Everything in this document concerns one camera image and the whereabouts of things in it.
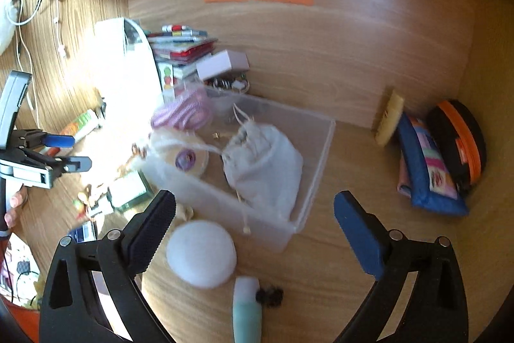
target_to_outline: pink fabric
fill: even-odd
[[[172,127],[181,131],[195,131],[207,124],[212,108],[205,89],[186,90],[170,104],[159,107],[151,120],[152,128]]]
[[[403,158],[403,153],[400,156],[400,173],[398,179],[398,186],[396,190],[405,196],[411,197],[411,180],[409,178],[409,173],[407,172],[407,164],[405,164],[405,159]]]

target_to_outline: white drawstring bag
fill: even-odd
[[[248,119],[230,139],[222,158],[228,184],[251,207],[289,220],[303,158],[284,133],[274,125]]]

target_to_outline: plastic storage container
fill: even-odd
[[[180,95],[165,91],[164,101]],[[240,95],[205,87],[212,100],[212,122],[196,134],[206,143],[224,148],[237,133],[238,124],[233,111],[236,104],[255,122],[273,124],[283,132],[303,157],[303,171],[295,207],[289,221],[262,214],[238,200],[228,185],[219,155],[210,153],[207,169],[200,177],[179,171],[172,165],[163,166],[156,155],[149,154],[142,170],[147,180],[160,189],[172,192],[177,202],[191,206],[200,217],[219,222],[224,227],[243,234],[249,227],[252,240],[270,250],[284,250],[292,235],[300,232],[313,205],[328,151],[332,142],[335,121],[318,113],[297,109],[250,95]]]

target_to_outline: white cotton pad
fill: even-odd
[[[166,248],[171,270],[193,286],[215,288],[232,275],[237,257],[228,232],[211,221],[190,221],[172,233]]]

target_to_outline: pencil case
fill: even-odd
[[[478,182],[487,162],[479,124],[469,109],[457,100],[439,103],[428,113],[426,124],[458,193],[466,196]]]

